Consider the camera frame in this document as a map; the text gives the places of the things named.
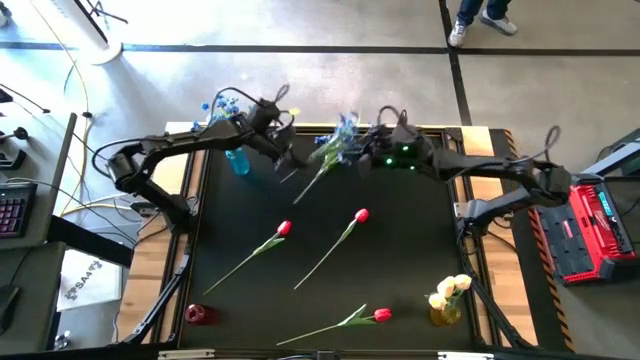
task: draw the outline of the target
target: yellow flower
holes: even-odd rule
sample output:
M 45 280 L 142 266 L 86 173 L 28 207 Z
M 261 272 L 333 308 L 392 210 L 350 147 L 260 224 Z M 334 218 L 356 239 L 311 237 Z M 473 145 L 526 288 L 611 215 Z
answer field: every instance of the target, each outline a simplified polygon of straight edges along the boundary
M 466 274 L 460 274 L 453 278 L 453 282 L 456 286 L 456 290 L 467 290 L 471 287 L 471 277 Z
M 440 284 L 438 284 L 438 293 L 444 296 L 445 298 L 451 297 L 453 294 L 453 290 L 455 290 L 456 284 L 454 282 L 453 276 L 447 276 Z
M 444 310 L 447 306 L 447 299 L 442 294 L 433 293 L 429 296 L 429 305 L 435 310 Z

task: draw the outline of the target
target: concrete floor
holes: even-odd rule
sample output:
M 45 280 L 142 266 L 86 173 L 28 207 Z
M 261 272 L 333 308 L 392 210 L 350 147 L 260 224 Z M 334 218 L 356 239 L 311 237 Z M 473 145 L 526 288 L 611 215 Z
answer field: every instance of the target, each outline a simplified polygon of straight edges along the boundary
M 55 42 L 23 0 L 4 0 L 15 23 L 2 42 Z M 455 14 L 460 0 L 449 1 Z M 129 20 L 98 24 L 127 44 L 334 45 L 444 47 L 437 0 L 185 0 L 158 6 L 151 0 L 103 0 L 104 8 Z M 509 12 L 519 25 L 513 37 L 474 24 L 468 48 L 640 49 L 640 3 L 634 0 L 515 0 Z M 638 57 L 460 55 L 474 125 L 510 129 L 521 154 L 543 145 L 546 131 L 562 127 L 552 159 L 571 171 L 590 165 L 606 145 L 640 122 Z M 0 80 L 49 108 L 82 112 L 80 82 L 62 51 L 0 47 Z M 370 120 L 385 104 L 407 108 L 416 124 L 461 123 L 448 55 L 135 52 L 101 67 L 80 64 L 95 114 L 89 144 L 161 133 L 168 121 L 201 120 L 200 104 L 216 89 L 234 85 L 272 98 L 288 82 L 284 107 L 299 107 L 303 122 L 334 122 L 337 113 L 360 110 Z M 0 111 L 21 111 L 2 106 Z M 66 173 L 65 187 L 75 176 Z M 114 193 L 89 167 L 93 198 Z M 113 217 L 117 224 L 123 220 Z M 85 225 L 99 219 L 87 217 Z M 640 358 L 640 319 L 632 304 L 638 284 L 562 289 L 577 351 Z M 602 307 L 606 296 L 615 306 Z M 104 329 L 79 346 L 110 341 L 115 305 L 92 326 Z M 85 315 L 66 315 L 72 331 L 86 329 Z

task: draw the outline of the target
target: wooden table frame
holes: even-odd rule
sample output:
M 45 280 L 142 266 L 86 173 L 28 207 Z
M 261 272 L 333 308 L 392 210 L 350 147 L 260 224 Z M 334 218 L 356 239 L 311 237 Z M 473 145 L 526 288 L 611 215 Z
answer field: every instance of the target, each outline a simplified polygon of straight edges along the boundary
M 191 126 L 191 123 L 171 122 L 167 124 L 166 131 L 170 133 L 188 131 Z M 297 124 L 297 126 L 334 127 L 335 125 Z M 444 126 L 425 126 L 425 128 L 444 128 Z M 467 155 L 494 155 L 491 137 L 487 127 L 447 126 L 447 128 L 459 128 L 461 130 L 462 144 L 464 152 Z M 449 146 L 456 146 L 455 141 L 450 141 Z M 169 193 L 181 193 L 181 190 L 184 189 L 183 195 L 187 197 L 195 196 L 198 194 L 199 187 L 201 186 L 200 179 L 206 153 L 199 151 L 192 156 L 192 168 L 190 169 L 191 171 L 187 171 L 187 175 L 190 175 L 188 179 L 185 178 L 184 171 L 187 167 L 188 156 L 180 155 L 167 158 L 159 163 L 153 176 L 154 181 Z M 455 184 L 458 201 L 466 201 L 464 180 L 458 178 Z M 499 179 L 471 177 L 467 185 L 470 185 L 473 197 L 476 199 L 492 199 L 502 195 L 502 186 Z M 140 237 L 142 238 L 154 233 L 164 226 L 164 220 L 158 217 L 143 229 Z M 491 232 L 514 244 L 511 230 L 498 227 L 495 224 L 492 224 L 489 229 Z M 117 322 L 120 334 L 130 334 L 152 307 L 157 295 L 161 291 L 161 287 L 168 280 L 167 276 L 173 273 L 172 271 L 165 271 L 169 270 L 167 269 L 167 265 L 173 263 L 173 270 L 176 269 L 184 253 L 187 237 L 186 234 L 181 235 L 177 239 L 177 242 L 175 242 L 175 245 L 171 247 L 171 234 L 168 231 L 164 231 L 147 238 L 136 247 L 135 256 L 129 271 L 129 279 L 120 305 L 120 314 Z M 467 240 L 467 245 L 473 246 L 469 239 Z M 537 344 L 518 255 L 506 244 L 492 238 L 492 236 L 483 237 L 482 247 L 484 248 L 484 252 L 481 253 L 481 256 L 485 258 L 491 291 L 496 303 L 521 336 L 531 344 Z M 173 262 L 167 261 L 170 255 L 174 256 Z M 477 256 L 478 255 L 473 255 L 470 257 L 476 271 L 479 270 Z M 161 319 L 162 325 L 160 330 L 149 334 L 145 338 L 145 342 L 150 341 L 152 336 L 153 340 L 157 341 L 171 340 L 170 332 L 176 309 L 176 301 L 177 294 L 174 294 L 167 304 L 163 314 L 164 316 Z M 496 334 L 492 334 L 489 316 L 484 305 L 477 296 L 475 302 L 478 313 L 479 330 L 482 338 L 488 345 L 498 345 L 494 344 L 492 340 Z M 501 341 L 501 344 L 508 346 L 508 343 L 504 339 Z

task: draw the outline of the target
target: tulip stem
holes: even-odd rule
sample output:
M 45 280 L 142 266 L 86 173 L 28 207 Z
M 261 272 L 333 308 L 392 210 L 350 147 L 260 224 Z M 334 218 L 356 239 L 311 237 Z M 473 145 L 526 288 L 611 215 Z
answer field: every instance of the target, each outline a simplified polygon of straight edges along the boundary
M 338 241 L 336 241 L 335 244 L 333 244 L 333 246 L 331 247 L 331 249 L 329 249 L 329 251 L 327 251 L 327 253 L 322 257 L 322 259 L 320 259 L 320 261 L 316 264 L 316 266 L 313 267 L 313 269 L 311 269 L 311 271 L 309 271 L 309 273 L 307 274 L 307 276 L 305 276 L 302 280 L 300 280 L 300 282 L 298 283 L 298 285 L 296 285 L 293 290 L 296 290 L 298 287 L 300 287 L 300 285 L 302 285 L 302 283 L 307 280 L 307 278 L 309 278 L 309 276 L 311 276 L 311 274 L 313 274 L 314 271 L 316 271 L 317 268 L 320 267 L 320 265 L 329 257 L 329 255 L 331 255 L 331 252 L 338 247 L 338 245 L 340 245 L 341 242 L 344 241 L 344 239 L 347 238 L 347 236 L 349 236 L 349 234 L 351 233 L 351 231 L 353 230 L 353 228 L 356 225 L 356 220 L 353 220 L 351 223 L 349 223 L 349 226 L 347 227 L 347 229 L 342 233 L 342 235 L 340 236 L 340 238 L 338 239 Z
M 304 190 L 302 190 L 302 193 L 300 193 L 300 195 L 298 195 L 298 197 L 293 200 L 293 205 L 296 205 L 300 200 L 302 200 L 302 198 L 304 197 L 304 195 L 307 193 L 307 191 L 309 191 L 309 189 L 311 189 L 311 187 L 318 181 L 320 180 L 320 177 L 324 174 L 324 171 L 319 171 L 316 176 L 311 180 L 311 182 L 309 183 L 309 185 L 307 185 L 306 188 L 304 188 Z
M 300 335 L 300 336 L 298 336 L 298 337 L 294 337 L 293 339 L 289 339 L 289 340 L 285 340 L 285 341 L 279 342 L 279 343 L 277 343 L 277 344 L 276 344 L 276 346 L 284 345 L 284 344 L 286 344 L 286 343 L 290 343 L 290 342 L 292 342 L 292 341 L 300 340 L 300 339 L 305 338 L 305 337 L 307 337 L 307 336 L 311 336 L 311 335 L 319 334 L 319 333 L 321 333 L 321 332 L 323 332 L 323 331 L 327 331 L 327 330 L 335 329 L 335 328 L 337 328 L 337 327 L 340 327 L 340 325 L 331 325 L 331 326 L 328 326 L 328 327 L 326 327 L 326 328 L 324 328 L 324 329 L 316 330 L 316 331 L 313 331 L 313 332 L 310 332 L 310 333 L 307 333 L 307 334 L 304 334 L 304 335 Z
M 247 262 L 249 262 L 249 260 L 251 260 L 254 257 L 255 254 L 251 254 L 249 255 L 249 257 L 247 257 L 246 259 L 244 259 L 240 264 L 238 264 L 238 266 L 236 266 L 235 268 L 233 268 L 233 270 L 229 271 L 227 273 L 227 275 L 223 276 L 222 279 L 218 280 L 217 283 L 213 284 L 212 287 L 210 287 L 207 291 L 204 292 L 204 294 L 202 295 L 207 295 L 208 293 L 210 293 L 213 289 L 215 289 L 218 285 L 222 284 L 223 281 L 227 280 L 227 278 L 231 275 L 233 275 L 233 273 L 235 273 L 236 271 L 238 271 L 241 267 L 243 267 Z

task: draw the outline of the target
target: red cup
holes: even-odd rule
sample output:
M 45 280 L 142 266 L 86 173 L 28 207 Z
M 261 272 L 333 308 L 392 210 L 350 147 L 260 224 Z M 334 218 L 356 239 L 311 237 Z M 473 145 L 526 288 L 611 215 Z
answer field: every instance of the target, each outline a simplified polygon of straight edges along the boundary
M 184 319 L 191 325 L 211 325 L 215 318 L 214 315 L 215 310 L 208 306 L 191 304 L 184 312 Z

